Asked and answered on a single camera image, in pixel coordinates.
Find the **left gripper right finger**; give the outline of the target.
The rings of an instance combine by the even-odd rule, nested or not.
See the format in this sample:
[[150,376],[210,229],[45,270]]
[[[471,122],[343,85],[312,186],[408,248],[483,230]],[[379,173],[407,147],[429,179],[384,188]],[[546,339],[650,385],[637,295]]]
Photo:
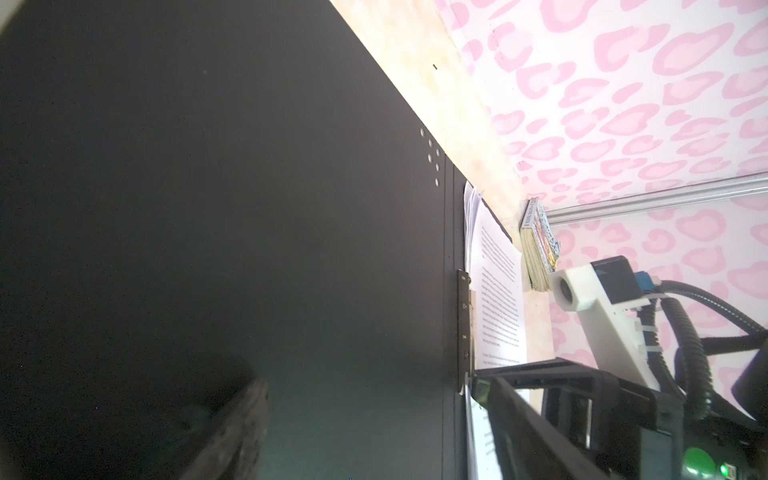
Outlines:
[[496,455],[505,479],[606,479],[608,475],[517,393],[561,389],[593,402],[598,420],[612,408],[612,378],[605,374],[477,374],[473,391],[487,384]]

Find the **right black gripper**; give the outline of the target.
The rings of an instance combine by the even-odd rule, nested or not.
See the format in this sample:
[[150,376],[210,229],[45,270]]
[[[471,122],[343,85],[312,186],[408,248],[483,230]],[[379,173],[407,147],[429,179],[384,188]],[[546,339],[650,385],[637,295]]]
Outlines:
[[[659,390],[622,380],[586,365],[552,360],[478,370],[472,396],[485,405],[491,382],[504,380],[518,394],[541,390],[541,416],[611,479],[764,479],[767,476],[767,338],[764,335],[685,336],[687,350],[670,371],[649,335],[650,369]],[[736,383],[740,399],[756,408],[751,421],[711,393],[687,415],[681,387],[686,367],[701,372],[710,354],[755,351]]]

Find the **printed paper sheet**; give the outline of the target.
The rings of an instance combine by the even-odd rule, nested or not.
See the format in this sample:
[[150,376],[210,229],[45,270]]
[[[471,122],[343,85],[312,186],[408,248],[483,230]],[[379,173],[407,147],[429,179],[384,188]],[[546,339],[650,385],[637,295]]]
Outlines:
[[499,479],[491,426],[475,379],[484,370],[528,361],[522,255],[471,183],[465,184],[463,203],[465,263],[457,272],[458,391],[466,413],[467,477]]

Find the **colourful paperback book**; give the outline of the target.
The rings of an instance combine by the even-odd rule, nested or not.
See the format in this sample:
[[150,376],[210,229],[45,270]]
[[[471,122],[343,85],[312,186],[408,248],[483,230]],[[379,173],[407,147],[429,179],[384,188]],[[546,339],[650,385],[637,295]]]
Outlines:
[[549,291],[549,277],[557,269],[560,244],[551,230],[546,211],[538,197],[528,201],[519,231],[532,289]]

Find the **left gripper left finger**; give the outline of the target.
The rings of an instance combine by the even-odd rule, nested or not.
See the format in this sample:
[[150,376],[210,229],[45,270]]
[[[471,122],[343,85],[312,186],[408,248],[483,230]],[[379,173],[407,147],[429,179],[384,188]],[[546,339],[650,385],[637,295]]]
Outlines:
[[178,479],[256,479],[269,423],[269,388],[255,379],[182,450]]

